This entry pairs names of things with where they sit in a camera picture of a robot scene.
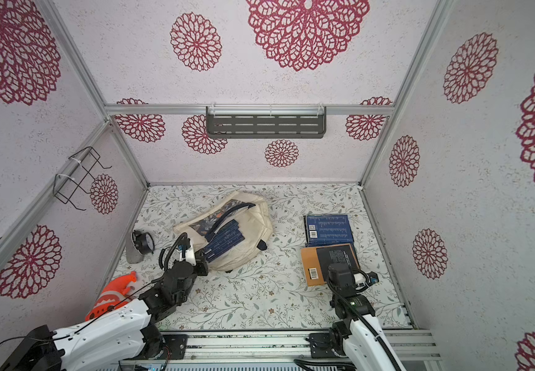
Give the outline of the cream canvas tote bag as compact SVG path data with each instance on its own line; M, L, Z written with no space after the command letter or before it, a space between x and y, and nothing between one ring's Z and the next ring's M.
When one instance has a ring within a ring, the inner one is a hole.
M212 271L232 271L249 263L268 248L273 225L264 197L236 190L207 212L175 226L173 230L177 234L187 233L194 250L203 251L218 230L231 220L239 223L244 241L208 263L208 266Z

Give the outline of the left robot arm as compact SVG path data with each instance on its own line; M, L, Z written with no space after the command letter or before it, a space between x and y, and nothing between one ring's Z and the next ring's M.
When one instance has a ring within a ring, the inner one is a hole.
M95 318L52 330L43 325L17 337L18 346L1 370L96 370L112 363L162 353L165 340L157 324L187 301L199 276L208 274L202 250L182 233L160 255L162 276Z

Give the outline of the red toy figure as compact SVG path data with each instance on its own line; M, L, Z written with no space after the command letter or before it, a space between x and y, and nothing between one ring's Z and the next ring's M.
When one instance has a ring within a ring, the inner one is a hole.
M138 275L132 271L113 279L98 296L98 299L86 315L85 320L92 320L104 314L108 309L120 308L129 302L128 296L135 291Z

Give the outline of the aluminium rail frame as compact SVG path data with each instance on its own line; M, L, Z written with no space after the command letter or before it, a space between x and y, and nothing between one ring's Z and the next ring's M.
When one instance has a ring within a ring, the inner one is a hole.
M210 360L216 363L219 360L233 362L238 359L284 359L300 356L318 360L311 357L309 343L306 341L308 335L313 332L274 330L161 333L188 335L184 360ZM402 362L439 361L441 358L432 335L426 330L393 330L383 333ZM323 360L343 361L348 358Z

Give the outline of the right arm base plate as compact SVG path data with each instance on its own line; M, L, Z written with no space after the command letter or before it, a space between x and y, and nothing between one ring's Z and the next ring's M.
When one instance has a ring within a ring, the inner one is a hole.
M338 332L310 333L306 338L309 343L311 357L314 359L346 358L343 350L343 337Z

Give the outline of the black orange spine book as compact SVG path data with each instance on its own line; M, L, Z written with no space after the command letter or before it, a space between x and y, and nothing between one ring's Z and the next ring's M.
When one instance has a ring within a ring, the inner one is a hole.
M360 267L352 244L303 247L300 250L300 257L309 287L326 284L331 264L346 263L353 268Z

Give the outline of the grey slotted wall shelf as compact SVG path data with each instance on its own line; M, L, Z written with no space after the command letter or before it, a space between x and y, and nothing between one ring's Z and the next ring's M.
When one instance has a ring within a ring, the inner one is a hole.
M309 108L206 108L206 130L212 139L321 139L327 110Z

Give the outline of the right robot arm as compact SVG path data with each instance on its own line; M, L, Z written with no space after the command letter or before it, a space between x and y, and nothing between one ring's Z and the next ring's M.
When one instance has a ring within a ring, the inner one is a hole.
M345 263L329 265L326 284L332 292L330 304L340 319L330 329L332 348L347 357L356 370L404 370L374 307L363 295L378 282L374 272Z

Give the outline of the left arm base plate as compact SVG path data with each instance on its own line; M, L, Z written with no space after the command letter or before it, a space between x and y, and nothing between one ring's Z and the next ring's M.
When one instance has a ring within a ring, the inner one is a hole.
M160 335L149 343L150 360L183 360L189 337L183 334Z

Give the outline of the blue book with barcode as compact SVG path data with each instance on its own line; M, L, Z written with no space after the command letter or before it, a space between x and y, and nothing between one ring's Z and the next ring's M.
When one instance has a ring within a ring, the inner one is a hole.
M346 214L304 216L306 246L353 244L353 232Z

